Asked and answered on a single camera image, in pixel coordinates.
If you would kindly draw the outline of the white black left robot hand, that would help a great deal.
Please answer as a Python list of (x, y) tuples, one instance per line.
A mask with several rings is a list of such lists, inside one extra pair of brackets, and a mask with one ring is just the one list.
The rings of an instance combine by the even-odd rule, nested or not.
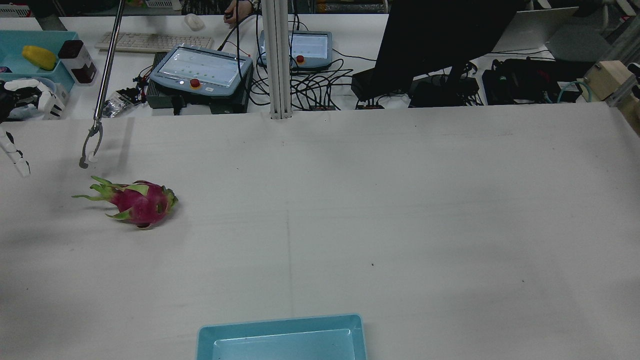
[[(66, 108), (50, 87), (38, 79), (2, 80), (0, 89), (0, 114), (2, 123), (9, 118), (14, 109), (25, 105), (34, 105), (38, 112), (59, 117)], [(23, 177), (31, 174), (30, 164), (17, 148), (14, 137), (4, 129), (0, 131), (0, 145), (4, 153), (13, 162), (18, 173)]]

